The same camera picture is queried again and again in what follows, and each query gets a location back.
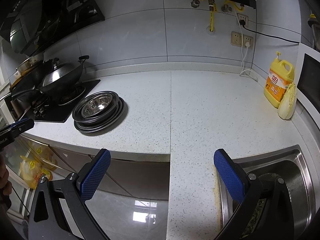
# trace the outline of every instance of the gas stove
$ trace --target gas stove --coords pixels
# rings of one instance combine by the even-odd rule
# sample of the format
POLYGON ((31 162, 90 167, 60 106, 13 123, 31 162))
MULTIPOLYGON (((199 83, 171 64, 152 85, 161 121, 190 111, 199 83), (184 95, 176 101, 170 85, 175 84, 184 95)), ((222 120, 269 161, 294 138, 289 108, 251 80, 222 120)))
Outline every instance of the gas stove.
POLYGON ((93 80, 76 84, 64 95, 53 98, 42 95, 23 115, 35 122, 65 122, 76 105, 100 82, 93 80))

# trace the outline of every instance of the white tiled wall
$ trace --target white tiled wall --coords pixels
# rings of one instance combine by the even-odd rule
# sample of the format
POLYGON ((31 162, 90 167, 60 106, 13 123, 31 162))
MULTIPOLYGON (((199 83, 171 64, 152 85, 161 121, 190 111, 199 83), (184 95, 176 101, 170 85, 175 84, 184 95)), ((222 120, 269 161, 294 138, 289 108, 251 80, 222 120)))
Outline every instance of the white tiled wall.
MULTIPOLYGON (((206 31, 210 22, 208 1, 199 8, 191 0, 96 0, 105 21, 86 27, 54 44, 45 59, 76 60, 89 55, 85 72, 122 65, 166 61, 195 61, 241 65, 241 50, 232 46, 231 32, 240 32, 234 14, 224 14, 224 0, 215 0, 214 35, 206 31)), ((256 10, 246 7, 249 28, 256 28, 256 10)), ((244 31, 254 37, 254 33, 244 31)), ((253 49, 246 62, 251 66, 253 49)))
MULTIPOLYGON (((312 46, 307 24, 310 9, 304 0, 257 0, 257 31, 312 46)), ((257 34, 252 68, 264 78, 270 64, 281 52, 281 59, 296 64, 298 45, 257 34)))
POLYGON ((6 40, 0 41, 0 82, 4 83, 6 80, 10 80, 13 83, 13 74, 16 72, 17 67, 27 59, 24 54, 15 53, 10 43, 6 40))

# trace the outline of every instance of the power cord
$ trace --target power cord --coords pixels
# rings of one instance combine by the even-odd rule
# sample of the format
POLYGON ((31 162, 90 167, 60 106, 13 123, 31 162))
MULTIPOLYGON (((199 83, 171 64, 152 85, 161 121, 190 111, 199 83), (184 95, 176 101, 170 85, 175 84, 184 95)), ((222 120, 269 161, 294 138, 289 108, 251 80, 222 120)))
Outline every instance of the power cord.
POLYGON ((290 41, 290 40, 287 40, 287 39, 284 39, 284 38, 281 38, 281 37, 271 36, 271 35, 268 35, 268 34, 256 32, 256 31, 253 31, 253 30, 249 30, 249 29, 247 29, 247 28, 245 27, 245 20, 241 20, 241 21, 239 22, 239 19, 238 19, 238 23, 239 23, 239 25, 241 25, 245 30, 250 31, 250 32, 253 32, 253 33, 258 33, 258 34, 261 34, 261 35, 264 35, 264 36, 267 36, 267 37, 276 38, 276 39, 281 39, 281 40, 288 41, 288 42, 292 42, 292 43, 296 43, 296 44, 299 44, 299 43, 300 43, 300 42, 298 42, 298 41, 290 41))
POLYGON ((241 76, 242 74, 244 74, 246 71, 249 71, 249 73, 247 74, 250 78, 252 78, 253 80, 255 80, 256 82, 258 82, 258 78, 254 78, 253 76, 250 75, 250 72, 253 72, 255 73, 252 69, 244 69, 244 64, 245 64, 245 57, 247 56, 247 53, 248 53, 248 49, 250 47, 250 43, 247 41, 245 43, 245 46, 246 46, 246 51, 245 51, 245 54, 243 55, 243 32, 242 32, 242 29, 241 29, 241 24, 239 22, 239 18, 238 18, 238 15, 236 13, 236 8, 234 7, 234 11, 235 11, 235 14, 236 14, 236 18, 237 18, 237 21, 238 21, 238 24, 239 24, 239 28, 240 28, 240 32, 241 32, 241 55, 242 55, 242 62, 241 62, 241 67, 242 67, 242 70, 239 74, 239 76, 241 76))

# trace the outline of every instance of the dish soap bottle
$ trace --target dish soap bottle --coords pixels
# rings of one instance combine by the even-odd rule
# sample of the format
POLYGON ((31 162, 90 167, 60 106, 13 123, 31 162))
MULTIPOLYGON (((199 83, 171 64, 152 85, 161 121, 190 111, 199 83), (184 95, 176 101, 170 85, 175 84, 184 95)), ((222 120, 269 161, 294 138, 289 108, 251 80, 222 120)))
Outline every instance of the dish soap bottle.
POLYGON ((279 51, 276 53, 277 57, 271 63, 263 93, 270 103, 278 108, 289 84, 293 82, 294 67, 286 60, 279 60, 281 53, 279 51))

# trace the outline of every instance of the stack of plates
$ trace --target stack of plates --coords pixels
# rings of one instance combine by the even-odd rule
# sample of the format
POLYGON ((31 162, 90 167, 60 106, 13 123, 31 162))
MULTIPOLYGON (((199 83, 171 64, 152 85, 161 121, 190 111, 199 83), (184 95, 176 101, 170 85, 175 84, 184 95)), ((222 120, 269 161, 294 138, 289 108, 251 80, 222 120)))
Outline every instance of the stack of plates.
POLYGON ((116 92, 102 91, 82 99, 73 110, 72 118, 77 130, 91 133, 112 125, 124 110, 125 102, 116 92))

